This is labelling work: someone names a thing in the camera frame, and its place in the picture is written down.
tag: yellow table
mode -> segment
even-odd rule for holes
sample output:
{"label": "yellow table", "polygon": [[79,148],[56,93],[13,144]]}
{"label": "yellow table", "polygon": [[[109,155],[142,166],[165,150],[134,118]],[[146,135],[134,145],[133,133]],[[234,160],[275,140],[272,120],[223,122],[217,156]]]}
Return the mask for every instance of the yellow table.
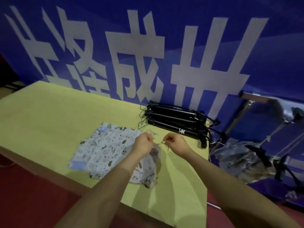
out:
{"label": "yellow table", "polygon": [[[85,186],[98,180],[67,167],[79,142],[102,123],[137,128],[139,105],[38,81],[0,100],[0,146]],[[161,142],[167,130],[157,133]],[[185,137],[207,158],[197,140]],[[175,227],[205,227],[207,189],[192,167],[161,145],[157,185],[128,184],[122,203]]]}

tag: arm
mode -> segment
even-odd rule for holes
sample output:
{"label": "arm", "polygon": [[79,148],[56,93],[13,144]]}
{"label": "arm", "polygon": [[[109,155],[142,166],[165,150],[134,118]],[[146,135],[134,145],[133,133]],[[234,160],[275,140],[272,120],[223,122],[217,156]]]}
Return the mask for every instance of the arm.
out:
{"label": "arm", "polygon": [[301,227],[266,197],[194,152],[183,136],[169,133],[164,141],[194,168],[235,227]]}
{"label": "arm", "polygon": [[139,135],[130,154],[82,197],[56,227],[109,227],[135,167],[152,147],[150,134]]}

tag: hanging garment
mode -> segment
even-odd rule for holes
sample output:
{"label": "hanging garment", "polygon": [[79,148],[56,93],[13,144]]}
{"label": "hanging garment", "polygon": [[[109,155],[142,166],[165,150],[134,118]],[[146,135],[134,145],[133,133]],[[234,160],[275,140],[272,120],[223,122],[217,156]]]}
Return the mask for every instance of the hanging garment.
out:
{"label": "hanging garment", "polygon": [[[246,147],[248,145],[259,147],[259,144],[254,142],[242,141],[233,146],[220,148],[212,155],[215,155],[218,159],[220,168],[246,184],[274,177],[276,173],[275,167],[273,165],[265,167],[256,153]],[[273,164],[274,157],[267,157]]]}
{"label": "hanging garment", "polygon": [[[90,138],[80,143],[69,163],[69,168],[85,170],[89,172],[90,177],[102,179],[131,152],[135,138],[141,133],[140,130],[104,122]],[[156,179],[156,163],[159,160],[160,147],[154,143],[150,154],[135,168],[130,182],[142,183],[147,188],[153,187]]]}

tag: hanger logo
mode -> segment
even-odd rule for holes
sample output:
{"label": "hanger logo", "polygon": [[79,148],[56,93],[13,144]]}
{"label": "hanger logo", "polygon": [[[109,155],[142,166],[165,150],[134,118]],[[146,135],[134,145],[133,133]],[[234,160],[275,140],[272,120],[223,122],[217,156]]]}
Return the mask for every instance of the hanger logo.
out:
{"label": "hanger logo", "polygon": [[181,133],[181,134],[185,134],[185,130],[182,130],[181,128],[179,128],[178,132]]}

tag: red floor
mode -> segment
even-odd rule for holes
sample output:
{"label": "red floor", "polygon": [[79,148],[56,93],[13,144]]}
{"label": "red floor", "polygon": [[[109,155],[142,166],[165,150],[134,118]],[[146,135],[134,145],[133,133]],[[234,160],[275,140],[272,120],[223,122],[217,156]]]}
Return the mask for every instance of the red floor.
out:
{"label": "red floor", "polygon": [[[3,228],[53,227],[79,199],[79,196],[34,176],[18,165],[0,168],[0,194],[0,224]],[[208,201],[214,202],[211,195],[208,195]],[[304,225],[302,213],[286,207],[284,210]],[[131,227],[125,222],[115,217],[111,228]],[[233,226],[223,212],[208,206],[207,227]]]}

